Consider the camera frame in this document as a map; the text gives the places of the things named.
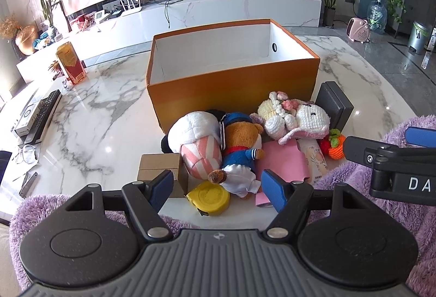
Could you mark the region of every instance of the blue hat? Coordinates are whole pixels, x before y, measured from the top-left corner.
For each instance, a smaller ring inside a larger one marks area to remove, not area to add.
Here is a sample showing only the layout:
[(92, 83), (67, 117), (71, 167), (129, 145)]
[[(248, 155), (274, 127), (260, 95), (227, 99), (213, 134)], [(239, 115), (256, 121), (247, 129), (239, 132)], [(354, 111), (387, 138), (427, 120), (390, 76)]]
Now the blue hat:
[(224, 127), (231, 125), (233, 123), (240, 123), (240, 122), (253, 123), (250, 116), (239, 112), (225, 114), (223, 118)]

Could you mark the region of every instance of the purple plush fabric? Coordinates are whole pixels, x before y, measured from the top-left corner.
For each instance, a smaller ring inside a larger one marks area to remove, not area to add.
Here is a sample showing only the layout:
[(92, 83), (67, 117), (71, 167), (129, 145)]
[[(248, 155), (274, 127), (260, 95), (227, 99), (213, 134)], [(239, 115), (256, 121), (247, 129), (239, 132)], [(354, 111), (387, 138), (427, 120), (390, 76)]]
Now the purple plush fabric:
[[(27, 198), (18, 208), (17, 212), (10, 221), (9, 245), (12, 263), (17, 275), (18, 283), (22, 290), (31, 284), (23, 265), (20, 261), (19, 247), (24, 236), (29, 233), (39, 222), (47, 218), (51, 212), (64, 204), (70, 197), (66, 195), (38, 195)], [(106, 211), (106, 217), (113, 221), (127, 225), (123, 212)], [(174, 236), (179, 234), (182, 228), (198, 228), (188, 222), (172, 219), (161, 215), (161, 218), (168, 225)]]
[[(389, 132), (382, 141), (399, 147), (415, 147), (409, 145), (404, 137), (405, 130), (410, 126), (436, 129), (436, 116), (412, 118)], [(314, 187), (330, 190), (340, 182), (345, 182), (363, 193), (411, 231), (418, 242), (419, 256), (407, 284), (421, 297), (436, 297), (436, 207), (382, 200), (369, 196), (371, 169), (352, 162), (346, 162), (328, 173), (315, 183)], [(310, 220), (320, 219), (326, 215), (326, 212), (317, 211)]]

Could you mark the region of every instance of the pink box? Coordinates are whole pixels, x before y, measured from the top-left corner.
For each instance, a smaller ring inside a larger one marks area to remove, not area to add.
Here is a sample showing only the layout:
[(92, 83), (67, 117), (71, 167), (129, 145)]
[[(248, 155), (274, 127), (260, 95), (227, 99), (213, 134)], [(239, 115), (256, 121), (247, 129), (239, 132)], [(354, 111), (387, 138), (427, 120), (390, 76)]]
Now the pink box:
[[(296, 139), (291, 139), (284, 146), (277, 141), (262, 144), (265, 158), (256, 161), (256, 178), (261, 180), (261, 174), (265, 169), (271, 169), (284, 181), (304, 181), (310, 177), (306, 156), (297, 145)], [(256, 194), (256, 206), (270, 207), (271, 203), (263, 192)]]

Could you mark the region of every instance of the pink heater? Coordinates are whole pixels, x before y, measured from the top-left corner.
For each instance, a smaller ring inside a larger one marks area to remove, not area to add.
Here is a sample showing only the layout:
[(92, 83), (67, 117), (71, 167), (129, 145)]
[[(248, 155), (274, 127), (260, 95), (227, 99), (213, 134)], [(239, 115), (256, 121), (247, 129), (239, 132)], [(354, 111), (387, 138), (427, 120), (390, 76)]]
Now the pink heater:
[(351, 18), (347, 26), (347, 36), (351, 41), (369, 42), (369, 26), (368, 21)]

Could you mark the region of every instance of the eyeglasses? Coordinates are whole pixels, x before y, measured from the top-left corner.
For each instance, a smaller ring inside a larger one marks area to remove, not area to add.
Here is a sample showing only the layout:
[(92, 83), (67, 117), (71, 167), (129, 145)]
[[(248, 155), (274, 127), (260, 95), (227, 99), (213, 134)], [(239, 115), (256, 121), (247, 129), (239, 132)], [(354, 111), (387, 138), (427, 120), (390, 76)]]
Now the eyeglasses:
[(36, 147), (31, 144), (24, 145), (15, 156), (15, 163), (19, 164), (25, 162), (27, 164), (32, 164), (34, 161), (38, 160), (38, 158), (36, 158), (35, 150)]

